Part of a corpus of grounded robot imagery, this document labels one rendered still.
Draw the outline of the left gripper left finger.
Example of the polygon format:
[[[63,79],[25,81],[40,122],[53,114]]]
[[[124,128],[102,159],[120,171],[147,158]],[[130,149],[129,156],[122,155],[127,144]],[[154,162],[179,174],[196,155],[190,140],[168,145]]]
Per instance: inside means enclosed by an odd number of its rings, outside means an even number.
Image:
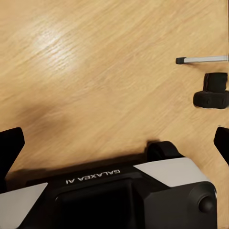
[[[0,132],[0,184],[25,145],[21,127]]]

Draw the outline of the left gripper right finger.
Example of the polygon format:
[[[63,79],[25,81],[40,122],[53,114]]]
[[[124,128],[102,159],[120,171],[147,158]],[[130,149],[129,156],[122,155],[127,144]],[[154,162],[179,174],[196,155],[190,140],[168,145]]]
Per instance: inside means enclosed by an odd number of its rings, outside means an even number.
[[[214,145],[221,153],[227,164],[229,165],[229,129],[218,127],[215,133]]]

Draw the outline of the digital camera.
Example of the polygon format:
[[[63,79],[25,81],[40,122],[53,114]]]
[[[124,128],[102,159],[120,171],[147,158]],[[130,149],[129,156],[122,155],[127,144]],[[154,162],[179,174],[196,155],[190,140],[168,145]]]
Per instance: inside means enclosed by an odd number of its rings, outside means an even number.
[[[227,80],[227,73],[208,73],[206,89],[195,93],[194,105],[202,108],[226,109],[229,106]]]

